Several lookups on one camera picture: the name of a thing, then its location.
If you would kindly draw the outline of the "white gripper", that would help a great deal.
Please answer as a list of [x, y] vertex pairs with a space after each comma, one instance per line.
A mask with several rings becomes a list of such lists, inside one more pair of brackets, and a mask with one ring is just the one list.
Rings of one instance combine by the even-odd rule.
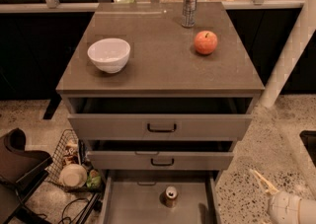
[[274, 224], [299, 224], [300, 197], [278, 189], [257, 170], [251, 169], [250, 174], [257, 181], [259, 188], [267, 196], [268, 214]]

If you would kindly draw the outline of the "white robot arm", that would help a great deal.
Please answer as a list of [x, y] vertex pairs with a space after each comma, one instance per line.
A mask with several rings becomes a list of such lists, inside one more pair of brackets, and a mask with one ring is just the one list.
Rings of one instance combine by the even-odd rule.
[[[260, 103], [271, 108], [316, 30], [316, 0], [305, 0], [270, 76]], [[258, 171], [251, 169], [268, 199], [268, 214], [273, 224], [315, 224], [316, 201], [278, 190]]]

